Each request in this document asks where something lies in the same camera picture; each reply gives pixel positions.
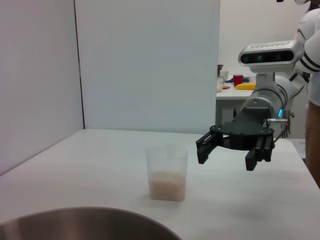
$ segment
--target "white partition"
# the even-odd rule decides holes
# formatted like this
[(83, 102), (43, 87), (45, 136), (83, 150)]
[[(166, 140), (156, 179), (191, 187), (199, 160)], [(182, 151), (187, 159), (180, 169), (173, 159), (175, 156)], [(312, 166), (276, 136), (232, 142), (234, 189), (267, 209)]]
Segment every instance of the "white partition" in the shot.
[(74, 1), (1, 1), (0, 175), (82, 128)]
[(215, 123), (220, 0), (76, 0), (86, 128)]

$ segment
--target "table surface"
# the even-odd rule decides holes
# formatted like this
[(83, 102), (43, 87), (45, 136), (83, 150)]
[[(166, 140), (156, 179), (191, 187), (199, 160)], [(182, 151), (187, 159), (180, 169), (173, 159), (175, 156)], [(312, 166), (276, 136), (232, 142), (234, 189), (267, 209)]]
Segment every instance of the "table surface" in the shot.
[(246, 100), (250, 97), (253, 90), (239, 90), (232, 84), (225, 83), (224, 86), (230, 86), (229, 89), (223, 89), (216, 93), (217, 100)]
[[(81, 130), (0, 177), (0, 222), (66, 207), (110, 207), (166, 225), (184, 240), (318, 240), (320, 191), (293, 144), (245, 171), (244, 151), (197, 162), (198, 134)], [(145, 150), (189, 151), (183, 202), (150, 200)]]

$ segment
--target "person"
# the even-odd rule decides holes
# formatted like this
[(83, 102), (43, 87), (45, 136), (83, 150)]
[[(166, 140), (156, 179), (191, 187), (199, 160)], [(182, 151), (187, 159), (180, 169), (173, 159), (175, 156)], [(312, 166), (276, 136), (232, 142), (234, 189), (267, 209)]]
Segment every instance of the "person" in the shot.
[[(320, 187), (320, 0), (309, 0), (310, 8), (299, 23), (295, 39), (304, 43), (305, 54), (295, 68), (311, 74), (305, 141), (306, 165)], [(295, 0), (299, 5), (308, 0)]]

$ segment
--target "stainless steel bowl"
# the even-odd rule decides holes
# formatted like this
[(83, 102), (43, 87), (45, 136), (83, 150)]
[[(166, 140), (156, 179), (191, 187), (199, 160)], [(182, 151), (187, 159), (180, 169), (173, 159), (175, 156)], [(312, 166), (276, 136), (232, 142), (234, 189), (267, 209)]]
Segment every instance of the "stainless steel bowl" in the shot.
[(0, 240), (181, 240), (162, 224), (114, 208), (64, 208), (0, 225)]

